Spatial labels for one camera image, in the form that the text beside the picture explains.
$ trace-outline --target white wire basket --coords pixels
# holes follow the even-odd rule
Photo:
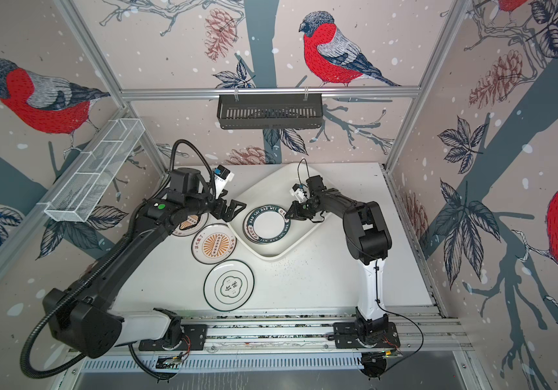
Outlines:
[[[145,131],[140,119],[117,119],[108,126],[97,146],[81,153],[84,162],[46,207],[54,221],[86,222]]]

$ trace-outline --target white tray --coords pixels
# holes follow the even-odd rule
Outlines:
[[[277,205],[287,211],[292,201],[296,200],[290,195],[290,189],[295,183],[298,183],[297,167],[298,163],[286,165],[236,197],[240,202],[246,203],[247,207],[227,225],[238,237],[238,244],[246,246],[262,260],[275,261],[280,259],[324,223],[292,220],[290,230],[285,237],[268,244],[257,244],[245,237],[243,231],[244,219],[252,209],[265,205]],[[308,177],[305,164],[301,164],[300,173],[301,181],[305,184]],[[310,167],[310,175],[317,176],[320,173]],[[323,177],[323,179],[324,185],[328,189],[333,188],[333,184],[328,178]]]

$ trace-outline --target white plate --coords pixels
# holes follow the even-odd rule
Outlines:
[[[290,220],[285,219],[285,214],[283,208],[275,205],[254,208],[243,222],[246,238],[257,244],[279,241],[290,230]]]
[[[224,261],[205,278],[205,301],[218,311],[235,310],[249,299],[254,284],[248,265],[239,260]]]
[[[243,194],[236,197],[237,200],[244,202],[247,207],[240,214],[236,215],[234,220],[228,222],[228,226],[236,234],[240,243],[262,260],[279,260],[311,234],[314,229],[326,223],[292,220],[290,221],[288,233],[282,239],[273,243],[259,244],[246,238],[247,235],[245,235],[242,227],[244,226],[245,218],[252,210],[264,205],[277,205],[284,210],[288,210],[292,201],[296,200],[290,194],[290,189],[295,183],[298,183],[297,167],[298,163],[288,164],[273,174],[266,176],[257,184],[244,191]],[[307,179],[305,164],[301,164],[300,171],[301,180],[305,183]],[[320,175],[320,173],[310,167],[310,175],[316,176]],[[330,181],[330,177],[323,176],[323,180],[328,189],[335,187]]]
[[[197,231],[203,229],[205,223],[207,223],[207,219],[208,219],[208,213],[201,214],[201,221],[197,223],[197,216],[190,215],[188,216],[188,219],[186,221],[180,223],[179,226],[175,228],[172,234],[178,237],[192,236],[194,233],[197,233]],[[195,223],[197,223],[197,226],[195,226],[194,228],[182,230],[183,228],[192,226]]]
[[[207,225],[192,240],[192,255],[204,264],[216,264],[225,260],[236,247],[236,236],[227,225]]]

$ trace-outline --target orange sunburst pattern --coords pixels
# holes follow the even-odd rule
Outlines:
[[[179,224],[179,228],[181,230],[194,226],[199,221],[199,217],[197,215],[189,215],[188,219]]]
[[[203,253],[209,258],[221,257],[228,249],[229,237],[223,233],[214,233],[203,243]]]

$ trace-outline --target plate with orange design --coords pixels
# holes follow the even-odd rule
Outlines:
[[[197,231],[203,229],[205,223],[207,223],[207,219],[208,213],[201,214],[201,221],[198,215],[189,215],[188,219],[180,223],[172,234],[178,237],[192,236],[194,233],[197,233]]]
[[[192,255],[200,263],[216,264],[227,259],[236,248],[236,236],[227,225],[207,225],[192,240]]]

